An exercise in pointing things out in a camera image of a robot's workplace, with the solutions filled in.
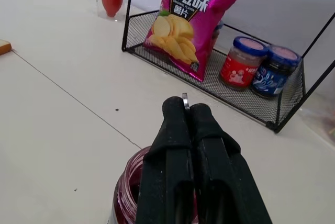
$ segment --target blue jar lid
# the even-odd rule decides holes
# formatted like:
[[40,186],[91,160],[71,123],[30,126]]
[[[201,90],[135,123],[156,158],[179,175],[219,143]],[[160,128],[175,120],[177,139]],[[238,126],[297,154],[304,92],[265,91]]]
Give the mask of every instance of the blue jar lid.
[[299,56],[294,51],[288,48],[276,46],[276,45],[271,45],[269,47],[268,56],[269,58],[271,58],[272,60],[278,63],[293,66],[293,67],[298,66],[302,59],[301,56]]
[[256,57],[263,57],[268,52],[267,46],[249,37],[235,37],[233,45],[239,50]]
[[214,30],[219,30],[219,29],[222,29],[222,27],[224,26],[224,22],[221,20],[218,25],[215,27]]

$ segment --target white tabletop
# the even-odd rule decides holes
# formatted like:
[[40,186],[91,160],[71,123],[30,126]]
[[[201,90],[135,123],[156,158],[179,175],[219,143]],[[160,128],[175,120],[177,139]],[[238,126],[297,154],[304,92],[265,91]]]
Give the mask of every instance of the white tabletop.
[[97,17],[88,0],[0,7],[0,38],[20,56],[0,57],[2,223],[105,224],[135,145],[152,143],[162,103],[183,92],[241,145],[274,223],[335,219],[334,151],[299,117],[275,135],[123,53],[124,24]]

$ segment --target blue jar label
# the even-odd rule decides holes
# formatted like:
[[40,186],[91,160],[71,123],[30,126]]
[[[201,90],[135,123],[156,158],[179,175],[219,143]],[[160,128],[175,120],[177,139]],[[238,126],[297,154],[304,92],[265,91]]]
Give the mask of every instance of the blue jar label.
[[287,81],[287,76],[277,74],[260,66],[252,81],[253,87],[262,93],[277,95],[282,90]]

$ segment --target pink chip bag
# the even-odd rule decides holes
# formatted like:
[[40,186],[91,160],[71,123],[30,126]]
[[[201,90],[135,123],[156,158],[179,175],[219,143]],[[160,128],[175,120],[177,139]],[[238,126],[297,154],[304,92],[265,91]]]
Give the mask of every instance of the pink chip bag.
[[162,0],[144,46],[169,55],[182,71],[204,80],[216,25],[236,0]]

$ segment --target wire basket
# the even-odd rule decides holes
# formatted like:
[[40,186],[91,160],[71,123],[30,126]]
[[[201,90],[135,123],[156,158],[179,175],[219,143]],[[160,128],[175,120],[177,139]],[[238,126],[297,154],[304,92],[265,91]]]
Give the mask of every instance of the wire basket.
[[[311,95],[311,93],[335,67],[334,60],[333,63],[326,69],[326,71],[306,93],[303,59],[295,72],[289,77],[280,95],[276,98],[268,99],[255,94],[250,89],[237,91],[222,84],[221,81],[219,81],[218,76],[227,55],[217,49],[214,49],[207,63],[204,81],[200,82],[179,70],[170,61],[167,55],[147,49],[143,46],[147,33],[155,21],[159,11],[155,10],[129,16],[130,9],[131,0],[128,0],[125,31],[122,41],[123,51],[127,51],[133,55],[136,55],[148,63],[162,69],[166,73],[177,77],[178,79],[212,96],[220,102],[229,105],[244,115],[265,125],[275,133],[278,133],[286,125],[286,123],[291,119],[295,112],[298,111],[298,109]],[[321,29],[320,33],[307,48],[303,54],[303,58],[313,47],[313,45],[334,18],[335,13],[331,16],[328,22]],[[269,44],[269,42],[244,32],[238,28],[226,24],[225,26],[246,36],[253,37]]]

